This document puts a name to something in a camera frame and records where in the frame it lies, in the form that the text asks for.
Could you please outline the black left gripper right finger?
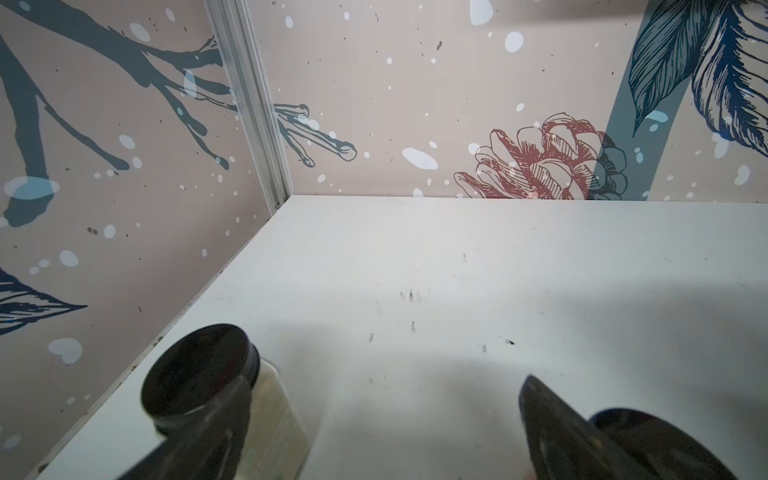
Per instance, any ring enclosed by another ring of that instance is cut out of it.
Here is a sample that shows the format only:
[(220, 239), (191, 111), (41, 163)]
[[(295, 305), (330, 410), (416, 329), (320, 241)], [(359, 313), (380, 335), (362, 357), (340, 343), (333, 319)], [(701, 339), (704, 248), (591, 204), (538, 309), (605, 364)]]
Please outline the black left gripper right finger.
[(537, 377), (525, 379), (518, 402), (538, 480), (654, 477)]

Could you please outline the black-lid pale spice jar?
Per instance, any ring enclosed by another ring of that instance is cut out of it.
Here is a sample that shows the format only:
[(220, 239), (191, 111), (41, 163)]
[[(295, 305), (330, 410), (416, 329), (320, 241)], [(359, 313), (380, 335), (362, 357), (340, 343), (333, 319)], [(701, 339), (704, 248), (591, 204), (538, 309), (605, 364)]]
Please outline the black-lid pale spice jar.
[(277, 368), (261, 356), (241, 328), (232, 324), (193, 331), (166, 350), (149, 370), (141, 389), (141, 404), (161, 438), (160, 444), (199, 415), (238, 377), (250, 384), (251, 403), (244, 448), (233, 479), (299, 478), (310, 451), (308, 435)]

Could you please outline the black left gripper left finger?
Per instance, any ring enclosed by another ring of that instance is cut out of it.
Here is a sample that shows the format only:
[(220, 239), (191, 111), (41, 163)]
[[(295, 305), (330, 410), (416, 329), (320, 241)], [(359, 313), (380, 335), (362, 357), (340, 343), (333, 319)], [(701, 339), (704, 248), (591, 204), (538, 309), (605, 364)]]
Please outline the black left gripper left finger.
[(250, 384), (236, 378), (121, 478), (233, 479), (248, 431), (250, 403)]

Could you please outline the black-lid brown spice jar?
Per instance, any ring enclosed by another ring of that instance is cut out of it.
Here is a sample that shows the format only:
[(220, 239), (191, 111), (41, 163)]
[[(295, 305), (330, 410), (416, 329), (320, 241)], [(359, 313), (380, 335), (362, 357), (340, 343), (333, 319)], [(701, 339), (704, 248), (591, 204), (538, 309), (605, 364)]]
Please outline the black-lid brown spice jar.
[(736, 479), (705, 446), (651, 414), (612, 408), (596, 413), (590, 422), (660, 479)]

